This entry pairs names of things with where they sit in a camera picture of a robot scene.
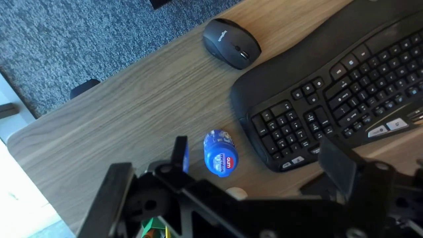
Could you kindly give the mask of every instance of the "black mouse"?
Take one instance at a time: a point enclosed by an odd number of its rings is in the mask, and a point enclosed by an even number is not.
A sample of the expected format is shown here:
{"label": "black mouse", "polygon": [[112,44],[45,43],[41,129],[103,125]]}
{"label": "black mouse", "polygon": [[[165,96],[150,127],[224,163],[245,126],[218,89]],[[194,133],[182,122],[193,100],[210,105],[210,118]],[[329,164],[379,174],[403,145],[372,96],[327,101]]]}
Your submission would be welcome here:
{"label": "black mouse", "polygon": [[261,53],[249,32],[226,19],[211,20],[202,33],[202,41],[214,57],[235,69],[247,68]]}

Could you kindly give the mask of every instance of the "wooden desk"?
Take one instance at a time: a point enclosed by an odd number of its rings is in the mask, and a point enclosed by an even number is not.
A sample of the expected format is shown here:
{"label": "wooden desk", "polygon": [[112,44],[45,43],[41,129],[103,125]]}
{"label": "wooden desk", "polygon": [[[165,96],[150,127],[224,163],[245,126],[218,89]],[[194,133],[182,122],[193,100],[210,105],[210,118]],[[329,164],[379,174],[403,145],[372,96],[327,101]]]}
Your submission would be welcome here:
{"label": "wooden desk", "polygon": [[[347,3],[244,0],[220,16],[256,36],[263,49],[256,61],[260,64],[294,45]],[[298,186],[319,172],[317,164],[284,175],[264,168],[228,105],[228,89],[245,71],[234,71],[208,56],[201,43],[202,30],[198,27],[9,141],[10,154],[72,232],[80,228],[109,164],[132,162],[140,174],[150,162],[169,159],[177,135],[189,137],[190,174],[195,179],[210,179],[220,188],[240,187],[249,197],[296,195]],[[212,178],[202,162],[202,139],[212,129],[228,131],[239,151],[239,167],[228,179]],[[416,137],[423,138],[423,130],[359,151],[411,172],[413,162],[407,159],[423,155],[417,141],[411,141]],[[409,158],[399,160],[401,151],[395,149],[404,145],[415,151],[408,150]]]}

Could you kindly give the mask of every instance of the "carpet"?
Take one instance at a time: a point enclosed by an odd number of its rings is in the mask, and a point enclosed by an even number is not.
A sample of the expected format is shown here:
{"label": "carpet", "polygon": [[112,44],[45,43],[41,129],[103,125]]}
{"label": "carpet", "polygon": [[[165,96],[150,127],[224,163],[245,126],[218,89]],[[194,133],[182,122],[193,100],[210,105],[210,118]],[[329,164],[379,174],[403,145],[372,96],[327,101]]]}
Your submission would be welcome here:
{"label": "carpet", "polygon": [[41,117],[239,2],[1,0],[0,72]]}

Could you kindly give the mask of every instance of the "mouse scroll wheel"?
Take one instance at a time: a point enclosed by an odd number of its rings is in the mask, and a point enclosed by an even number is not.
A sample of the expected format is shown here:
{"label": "mouse scroll wheel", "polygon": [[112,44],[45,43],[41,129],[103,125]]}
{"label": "mouse scroll wheel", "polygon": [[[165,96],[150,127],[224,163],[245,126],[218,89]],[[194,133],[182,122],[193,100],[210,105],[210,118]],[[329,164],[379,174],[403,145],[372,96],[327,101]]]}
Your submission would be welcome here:
{"label": "mouse scroll wheel", "polygon": [[242,59],[248,59],[248,55],[245,52],[239,52]]}
{"label": "mouse scroll wheel", "polygon": [[248,59],[248,55],[245,52],[240,51],[240,48],[238,45],[235,47],[235,49],[236,49],[236,52],[239,52],[239,56],[242,59]]}

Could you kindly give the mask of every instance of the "black keyboard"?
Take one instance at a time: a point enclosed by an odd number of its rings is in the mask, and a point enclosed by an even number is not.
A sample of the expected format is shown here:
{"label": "black keyboard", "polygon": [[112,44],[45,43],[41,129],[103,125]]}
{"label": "black keyboard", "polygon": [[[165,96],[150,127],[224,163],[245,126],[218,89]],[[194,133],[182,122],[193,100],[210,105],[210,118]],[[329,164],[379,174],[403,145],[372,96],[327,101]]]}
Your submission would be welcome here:
{"label": "black keyboard", "polygon": [[353,149],[415,127],[423,108],[423,2],[353,2],[242,76],[231,105],[276,172],[316,162],[322,137]]}

